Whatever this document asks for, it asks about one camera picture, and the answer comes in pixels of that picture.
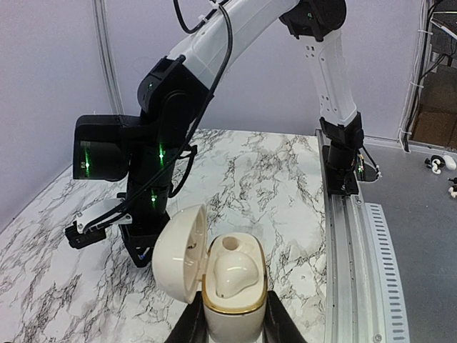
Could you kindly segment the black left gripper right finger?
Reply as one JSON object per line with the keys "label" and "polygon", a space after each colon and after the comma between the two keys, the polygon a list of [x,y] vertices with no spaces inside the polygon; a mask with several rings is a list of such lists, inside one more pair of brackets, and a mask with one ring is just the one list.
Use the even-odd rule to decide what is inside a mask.
{"label": "black left gripper right finger", "polygon": [[263,341],[268,343],[306,343],[275,291],[267,292]]}

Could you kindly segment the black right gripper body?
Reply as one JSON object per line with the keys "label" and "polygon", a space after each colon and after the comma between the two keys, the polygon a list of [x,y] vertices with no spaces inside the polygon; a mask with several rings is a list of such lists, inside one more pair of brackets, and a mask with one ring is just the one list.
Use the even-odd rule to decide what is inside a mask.
{"label": "black right gripper body", "polygon": [[[156,240],[170,220],[166,212],[167,201],[180,192],[190,174],[197,146],[188,145],[184,151],[186,155],[182,159],[188,159],[188,163],[181,181],[176,186],[173,185],[174,165],[171,165],[131,203],[127,214],[132,218],[132,223],[119,226],[124,246],[138,268],[146,267],[151,261]],[[166,150],[157,144],[135,148],[131,155],[125,200],[133,198],[175,153],[175,149]]]}

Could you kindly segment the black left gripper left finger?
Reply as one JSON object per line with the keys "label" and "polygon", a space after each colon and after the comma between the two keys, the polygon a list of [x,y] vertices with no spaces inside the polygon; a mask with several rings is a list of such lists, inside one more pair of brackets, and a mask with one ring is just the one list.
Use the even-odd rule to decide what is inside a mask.
{"label": "black left gripper left finger", "polygon": [[166,343],[205,343],[207,324],[201,291],[197,291],[194,301],[188,304],[179,317]]}

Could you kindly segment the white earbud charging case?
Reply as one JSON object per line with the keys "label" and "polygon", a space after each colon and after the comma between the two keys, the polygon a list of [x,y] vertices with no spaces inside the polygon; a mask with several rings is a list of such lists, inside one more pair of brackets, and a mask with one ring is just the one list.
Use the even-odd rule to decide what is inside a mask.
{"label": "white earbud charging case", "polygon": [[214,342],[255,342],[266,312],[267,270],[261,242],[231,232],[208,240],[206,207],[187,207],[160,233],[151,268],[157,286],[171,298],[203,300]]}

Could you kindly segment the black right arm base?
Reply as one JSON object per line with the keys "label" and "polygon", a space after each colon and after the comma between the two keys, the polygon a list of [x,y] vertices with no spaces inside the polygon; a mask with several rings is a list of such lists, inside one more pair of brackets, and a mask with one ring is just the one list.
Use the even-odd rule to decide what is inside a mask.
{"label": "black right arm base", "polygon": [[320,118],[321,130],[330,140],[322,146],[324,176],[331,195],[358,194],[359,182],[375,182],[381,177],[379,165],[363,145],[361,113],[357,112],[348,125],[332,124]]}

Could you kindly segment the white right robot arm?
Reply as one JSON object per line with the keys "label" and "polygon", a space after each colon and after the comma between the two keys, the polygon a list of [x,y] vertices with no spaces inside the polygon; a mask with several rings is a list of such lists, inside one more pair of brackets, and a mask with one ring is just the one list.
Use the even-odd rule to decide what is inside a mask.
{"label": "white right robot arm", "polygon": [[169,221],[168,199],[176,161],[192,163],[190,145],[215,90],[232,63],[275,21],[306,46],[321,103],[324,176],[329,194],[358,193],[355,169],[363,147],[361,113],[348,83],[342,52],[344,1],[213,1],[211,11],[144,77],[137,116],[88,114],[74,130],[73,177],[118,182],[124,193],[75,217],[65,228],[69,245],[82,249],[116,225],[138,267],[150,261]]}

